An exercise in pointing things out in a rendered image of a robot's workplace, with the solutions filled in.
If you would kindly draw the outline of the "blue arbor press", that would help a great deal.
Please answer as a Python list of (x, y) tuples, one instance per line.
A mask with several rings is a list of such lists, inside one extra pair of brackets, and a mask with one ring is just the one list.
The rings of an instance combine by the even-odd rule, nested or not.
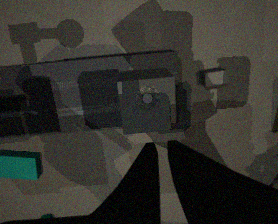
[(153, 50), (0, 68), (0, 139), (119, 129), (120, 71), (165, 67), (175, 76), (178, 52)]

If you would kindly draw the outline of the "teal rectangular block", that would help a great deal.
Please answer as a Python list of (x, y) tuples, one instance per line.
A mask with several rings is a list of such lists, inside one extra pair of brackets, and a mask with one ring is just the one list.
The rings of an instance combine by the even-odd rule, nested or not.
[(40, 175), (40, 152), (0, 150), (0, 177), (38, 180)]

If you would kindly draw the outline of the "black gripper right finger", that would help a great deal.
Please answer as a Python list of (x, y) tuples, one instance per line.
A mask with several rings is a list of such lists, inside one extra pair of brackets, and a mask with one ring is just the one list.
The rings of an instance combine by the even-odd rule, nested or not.
[(171, 140), (168, 161), (188, 224), (278, 224), (278, 190)]

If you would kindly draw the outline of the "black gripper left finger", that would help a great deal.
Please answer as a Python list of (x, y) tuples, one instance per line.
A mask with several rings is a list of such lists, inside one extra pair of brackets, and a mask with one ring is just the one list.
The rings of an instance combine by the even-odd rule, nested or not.
[(145, 144), (126, 175), (93, 213), (0, 224), (161, 224), (159, 162), (155, 143)]

